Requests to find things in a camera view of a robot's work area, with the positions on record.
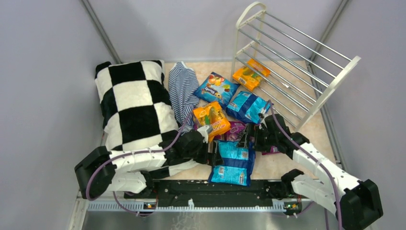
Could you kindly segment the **blue candy bag front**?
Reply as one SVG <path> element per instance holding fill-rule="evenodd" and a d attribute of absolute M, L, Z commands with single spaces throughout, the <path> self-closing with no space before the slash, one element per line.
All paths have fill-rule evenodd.
<path fill-rule="evenodd" d="M 223 163 L 213 167 L 209 182 L 250 186 L 256 153 L 252 147 L 237 145 L 236 141 L 216 142 L 215 152 L 220 154 Z"/>

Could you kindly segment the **blue Slendy candy bag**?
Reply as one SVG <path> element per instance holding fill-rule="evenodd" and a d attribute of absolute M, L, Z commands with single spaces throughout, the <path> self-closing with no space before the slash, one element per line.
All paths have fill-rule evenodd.
<path fill-rule="evenodd" d="M 240 84 L 232 83 L 221 75 L 212 72 L 194 91 L 193 95 L 208 103 L 218 102 L 225 109 L 239 86 Z"/>

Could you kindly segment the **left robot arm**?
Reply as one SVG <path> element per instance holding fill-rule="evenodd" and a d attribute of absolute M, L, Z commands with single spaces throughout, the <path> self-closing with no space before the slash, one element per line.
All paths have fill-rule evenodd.
<path fill-rule="evenodd" d="M 139 150 L 95 148 L 74 168 L 81 196 L 95 200 L 105 192 L 148 197 L 154 180 L 173 176 L 198 164 L 223 164 L 220 153 L 208 150 L 206 131 L 192 130 Z"/>

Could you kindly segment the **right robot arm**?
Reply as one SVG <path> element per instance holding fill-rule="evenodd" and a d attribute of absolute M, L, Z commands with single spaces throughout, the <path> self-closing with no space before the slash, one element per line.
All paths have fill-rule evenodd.
<path fill-rule="evenodd" d="M 326 158 L 310 140 L 299 132 L 291 132 L 279 115 L 264 117 L 258 125 L 248 123 L 238 139 L 239 147 L 252 147 L 268 152 L 276 147 L 317 178 L 293 169 L 281 177 L 279 196 L 305 196 L 334 214 L 345 230 L 364 230 L 383 216 L 376 183 L 345 172 Z"/>

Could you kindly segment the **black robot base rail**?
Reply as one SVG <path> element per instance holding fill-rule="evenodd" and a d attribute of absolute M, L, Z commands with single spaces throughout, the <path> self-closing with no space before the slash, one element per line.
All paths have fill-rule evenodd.
<path fill-rule="evenodd" d="M 304 198 L 289 192 L 280 180 L 252 180 L 249 186 L 210 183 L 207 180 L 155 180 L 139 194 L 124 194 L 125 199 L 153 199 L 159 207 L 275 207 L 302 209 Z"/>

